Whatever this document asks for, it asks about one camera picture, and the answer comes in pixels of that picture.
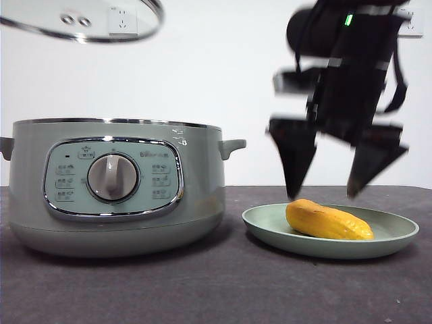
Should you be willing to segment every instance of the cooker handle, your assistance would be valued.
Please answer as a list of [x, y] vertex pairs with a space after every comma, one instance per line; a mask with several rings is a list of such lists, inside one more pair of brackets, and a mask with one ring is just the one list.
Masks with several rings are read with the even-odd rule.
[[0, 137], [0, 152], [6, 161], [11, 161], [12, 150], [14, 149], [14, 139], [9, 137]]
[[222, 140], [219, 142], [219, 151], [224, 161], [229, 159], [231, 152], [245, 147], [246, 140]]

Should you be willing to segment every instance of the stainless steel rim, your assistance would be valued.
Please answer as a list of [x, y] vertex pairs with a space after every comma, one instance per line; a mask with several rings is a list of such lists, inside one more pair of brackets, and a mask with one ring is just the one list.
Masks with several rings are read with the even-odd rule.
[[141, 0], [143, 3], [145, 3], [157, 16], [159, 20], [159, 25], [150, 32], [147, 32], [145, 34], [141, 34], [140, 36], [134, 37], [134, 38], [101, 38], [101, 37], [87, 37], [83, 34], [69, 34], [69, 33], [62, 33], [62, 32], [53, 32], [52, 30], [36, 27], [29, 24], [24, 24], [21, 22], [16, 22], [15, 20], [10, 20], [4, 17], [0, 17], [0, 24], [11, 26], [14, 28], [18, 28], [21, 30], [26, 30], [29, 32], [35, 32], [38, 34], [44, 34], [47, 36], [57, 37], [57, 38], [64, 38], [64, 39], [70, 39], [72, 41], [77, 41], [79, 43], [85, 44], [85, 43], [126, 43], [126, 42], [132, 42], [132, 41], [139, 41], [144, 38], [148, 38], [152, 35], [154, 35], [161, 27], [163, 20], [164, 20], [164, 12], [163, 7], [159, 0]]
[[206, 128], [221, 131], [221, 128], [212, 125], [186, 123], [182, 121], [153, 120], [153, 119], [124, 119], [124, 118], [41, 118], [25, 119], [16, 121], [14, 125], [29, 124], [54, 124], [54, 123], [104, 123], [104, 124], [140, 124], [140, 125], [161, 125], [161, 126], [184, 126], [194, 128]]

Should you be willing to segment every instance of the button icon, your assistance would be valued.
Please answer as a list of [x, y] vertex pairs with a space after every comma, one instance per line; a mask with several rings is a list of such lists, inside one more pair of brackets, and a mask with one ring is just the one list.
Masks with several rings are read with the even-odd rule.
[[162, 175], [160, 177], [153, 177], [152, 184], [153, 187], [169, 186], [171, 184], [171, 180], [168, 178], [168, 175]]
[[74, 179], [73, 178], [58, 178], [55, 180], [55, 187], [57, 189], [73, 189]]
[[59, 190], [55, 196], [58, 202], [74, 202], [75, 192], [73, 190]]
[[171, 198], [171, 194], [166, 189], [153, 190], [153, 199], [168, 199]]
[[170, 171], [166, 164], [153, 164], [152, 166], [152, 174], [168, 174]]
[[75, 167], [72, 164], [69, 165], [58, 165], [55, 173], [59, 176], [66, 176], [66, 175], [74, 175], [75, 174]]
[[79, 159], [93, 159], [95, 157], [95, 152], [79, 152]]

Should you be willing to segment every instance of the dial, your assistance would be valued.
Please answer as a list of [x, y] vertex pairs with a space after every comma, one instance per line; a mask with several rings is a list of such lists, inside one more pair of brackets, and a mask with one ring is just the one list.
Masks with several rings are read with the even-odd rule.
[[109, 154], [98, 158], [88, 170], [87, 181], [93, 193], [103, 200], [127, 198], [137, 185], [138, 172], [127, 157]]

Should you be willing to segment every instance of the green indicator light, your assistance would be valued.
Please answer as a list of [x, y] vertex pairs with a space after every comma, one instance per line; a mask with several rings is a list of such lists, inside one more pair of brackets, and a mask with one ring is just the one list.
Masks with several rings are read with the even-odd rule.
[[345, 26], [351, 25], [352, 17], [354, 17], [354, 15], [348, 15], [348, 16], [346, 16]]

